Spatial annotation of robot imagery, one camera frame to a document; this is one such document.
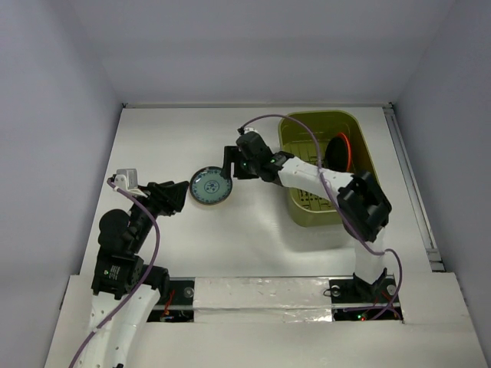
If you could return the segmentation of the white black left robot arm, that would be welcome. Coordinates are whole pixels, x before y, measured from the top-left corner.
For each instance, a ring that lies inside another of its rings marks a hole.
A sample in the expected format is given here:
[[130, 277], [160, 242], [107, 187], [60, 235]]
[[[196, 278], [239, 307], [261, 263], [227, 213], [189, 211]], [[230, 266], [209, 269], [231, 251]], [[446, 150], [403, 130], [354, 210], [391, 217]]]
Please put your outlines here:
[[124, 180], [117, 174], [107, 181], [133, 205], [127, 212], [110, 210], [99, 221], [88, 335], [72, 367], [126, 367], [152, 309], [173, 299], [168, 270], [155, 264], [160, 248], [154, 248], [149, 261], [139, 252], [150, 232], [155, 232], [157, 241], [161, 239], [160, 216], [182, 211], [189, 183], [128, 186]]

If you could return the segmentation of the left arm base electronics bay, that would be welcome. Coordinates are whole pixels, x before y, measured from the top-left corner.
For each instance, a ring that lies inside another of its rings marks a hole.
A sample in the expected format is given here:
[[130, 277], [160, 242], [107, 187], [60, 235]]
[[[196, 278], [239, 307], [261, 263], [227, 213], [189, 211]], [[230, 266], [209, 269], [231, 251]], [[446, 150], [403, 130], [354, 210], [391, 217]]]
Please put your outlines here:
[[147, 322], [191, 323], [194, 321], [194, 278], [171, 278], [165, 299], [157, 302]]

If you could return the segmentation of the blue floral dark-rimmed plate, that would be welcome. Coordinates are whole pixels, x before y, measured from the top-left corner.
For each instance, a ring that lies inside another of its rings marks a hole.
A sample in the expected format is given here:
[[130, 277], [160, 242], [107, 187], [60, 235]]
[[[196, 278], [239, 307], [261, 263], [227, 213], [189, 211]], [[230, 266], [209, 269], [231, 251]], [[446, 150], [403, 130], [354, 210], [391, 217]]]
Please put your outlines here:
[[218, 166], [207, 166], [196, 171], [189, 182], [191, 197], [201, 205], [217, 205], [232, 192], [232, 180], [221, 175]]

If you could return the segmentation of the right arm base electronics bay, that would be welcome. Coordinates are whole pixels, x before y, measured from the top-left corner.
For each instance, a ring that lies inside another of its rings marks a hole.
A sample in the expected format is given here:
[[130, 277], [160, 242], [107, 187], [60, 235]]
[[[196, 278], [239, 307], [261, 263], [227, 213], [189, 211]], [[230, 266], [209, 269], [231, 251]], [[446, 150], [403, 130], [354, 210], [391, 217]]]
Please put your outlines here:
[[328, 281], [323, 296], [331, 301], [333, 320], [365, 322], [369, 320], [402, 321], [403, 311], [399, 297], [391, 299], [397, 283], [393, 276], [386, 278], [371, 296], [363, 296], [351, 278], [334, 278]]

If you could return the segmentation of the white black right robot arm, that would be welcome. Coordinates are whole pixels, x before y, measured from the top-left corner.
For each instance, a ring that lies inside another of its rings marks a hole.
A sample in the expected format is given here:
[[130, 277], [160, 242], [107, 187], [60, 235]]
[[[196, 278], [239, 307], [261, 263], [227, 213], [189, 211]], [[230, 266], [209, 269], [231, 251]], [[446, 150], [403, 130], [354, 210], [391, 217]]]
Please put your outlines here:
[[387, 277], [381, 232], [392, 206], [370, 172], [336, 172], [305, 162], [291, 153], [277, 153], [255, 131], [225, 146], [221, 177], [261, 179], [327, 199], [341, 217], [347, 233], [358, 240], [353, 273], [354, 294], [363, 301], [375, 298]]

